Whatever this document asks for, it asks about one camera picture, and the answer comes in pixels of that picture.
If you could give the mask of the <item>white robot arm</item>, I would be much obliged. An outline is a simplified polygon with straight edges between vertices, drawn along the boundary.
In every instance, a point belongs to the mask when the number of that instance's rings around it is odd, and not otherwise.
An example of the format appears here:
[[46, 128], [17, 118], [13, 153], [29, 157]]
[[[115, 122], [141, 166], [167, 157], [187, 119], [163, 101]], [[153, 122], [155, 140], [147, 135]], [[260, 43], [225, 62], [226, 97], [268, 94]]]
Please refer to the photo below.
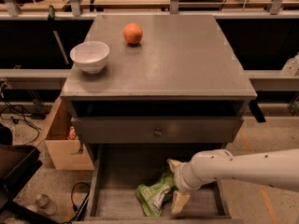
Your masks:
[[179, 214], [192, 193], [224, 179], [242, 180], [268, 187], [299, 190], [299, 149], [234, 156], [226, 149], [196, 153], [190, 161], [168, 159], [177, 190], [171, 212]]

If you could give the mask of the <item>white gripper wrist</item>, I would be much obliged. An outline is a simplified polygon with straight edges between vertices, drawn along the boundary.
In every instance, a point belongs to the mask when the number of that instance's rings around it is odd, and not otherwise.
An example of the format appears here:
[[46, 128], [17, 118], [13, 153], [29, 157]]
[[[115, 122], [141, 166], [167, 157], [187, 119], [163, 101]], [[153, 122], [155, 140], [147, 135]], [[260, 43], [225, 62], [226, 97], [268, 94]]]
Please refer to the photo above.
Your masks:
[[190, 194], [202, 187], [202, 182], [192, 171], [192, 165], [189, 162], [183, 162], [168, 159], [167, 163], [172, 173], [176, 187], [180, 190], [175, 190], [173, 194], [173, 202], [171, 213], [179, 214], [190, 199]]

